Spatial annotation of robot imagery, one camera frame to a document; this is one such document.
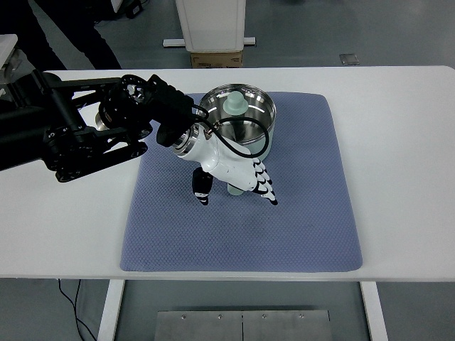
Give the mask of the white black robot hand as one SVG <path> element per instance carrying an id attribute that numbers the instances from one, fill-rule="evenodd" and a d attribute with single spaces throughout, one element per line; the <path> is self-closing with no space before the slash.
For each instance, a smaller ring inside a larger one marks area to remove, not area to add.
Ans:
<path id="1" fill-rule="evenodd" d="M 238 147 L 247 157 L 235 154 L 216 136 L 209 139 L 204 136 L 182 136 L 173 145 L 173 152 L 179 158 L 200 164 L 194 170 L 192 180 L 196 198 L 202 205 L 207 205 L 213 180 L 216 178 L 243 192 L 256 193 L 276 205 L 272 181 L 261 160 L 250 158 L 251 153 L 247 148 L 231 140 L 227 140 L 227 143 Z"/>

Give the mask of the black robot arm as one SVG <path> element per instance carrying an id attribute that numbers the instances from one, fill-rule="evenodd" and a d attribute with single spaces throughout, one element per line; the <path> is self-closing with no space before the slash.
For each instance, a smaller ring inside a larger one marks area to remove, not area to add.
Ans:
<path id="1" fill-rule="evenodd" d="M 153 123 L 168 147 L 207 117 L 156 75 L 62 80 L 35 70 L 4 86 L 1 169 L 42 161 L 69 182 L 142 156 Z"/>

